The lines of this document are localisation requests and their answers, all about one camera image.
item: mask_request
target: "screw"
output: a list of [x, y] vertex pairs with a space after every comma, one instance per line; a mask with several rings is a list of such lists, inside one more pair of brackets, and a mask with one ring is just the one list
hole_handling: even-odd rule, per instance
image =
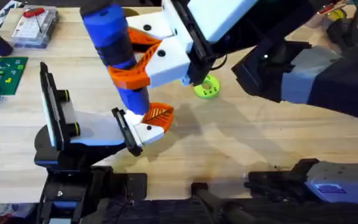
[[157, 55], [160, 56], [160, 57], [164, 57], [165, 56], [165, 51], [164, 50], [159, 50], [157, 52]]
[[143, 30], [150, 31], [152, 29], [152, 26], [146, 24], [143, 26]]

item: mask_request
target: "sticker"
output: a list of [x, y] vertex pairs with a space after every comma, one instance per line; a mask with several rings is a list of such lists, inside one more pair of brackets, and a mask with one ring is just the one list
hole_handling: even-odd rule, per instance
[[314, 187], [323, 194], [346, 194], [345, 190], [338, 184], [315, 184]]

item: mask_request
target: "plastic storage box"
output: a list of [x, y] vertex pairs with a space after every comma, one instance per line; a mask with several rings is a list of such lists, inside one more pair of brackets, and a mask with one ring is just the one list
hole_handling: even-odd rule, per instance
[[24, 11], [42, 7], [45, 12], [31, 18], [21, 17], [11, 35], [14, 47], [44, 49], [59, 20], [57, 8], [54, 6], [25, 6]]

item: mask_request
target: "wooden tabletop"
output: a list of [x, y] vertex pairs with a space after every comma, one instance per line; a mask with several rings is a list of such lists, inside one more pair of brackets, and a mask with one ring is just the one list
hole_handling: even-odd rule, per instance
[[[124, 108], [99, 59], [78, 8], [61, 8], [60, 22], [45, 50], [15, 49], [29, 57], [16, 95], [0, 102], [0, 202], [37, 202], [46, 170], [34, 164], [34, 137], [45, 124], [39, 81], [41, 61], [58, 88], [70, 90], [74, 107], [110, 114]], [[136, 8], [139, 13], [158, 8]], [[8, 39], [21, 16], [13, 9], [0, 34]], [[301, 27], [289, 37], [330, 46], [319, 30]], [[288, 170], [302, 158], [358, 163], [358, 119], [291, 103], [273, 103], [247, 95], [230, 68], [247, 52], [229, 55], [211, 72], [221, 92], [202, 100], [180, 82], [150, 90], [150, 100], [175, 107], [172, 127], [163, 139], [144, 147], [140, 157], [127, 150], [99, 164], [116, 172], [145, 172], [148, 198], [187, 198], [194, 180], [207, 181], [222, 197], [248, 197], [244, 174], [252, 170]]]

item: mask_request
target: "green disc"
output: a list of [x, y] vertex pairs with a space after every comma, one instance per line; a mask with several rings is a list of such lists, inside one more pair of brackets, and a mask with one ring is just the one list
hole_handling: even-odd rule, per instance
[[219, 82], [212, 75], [207, 75], [201, 85], [194, 87], [194, 92], [202, 99], [211, 99], [219, 93]]

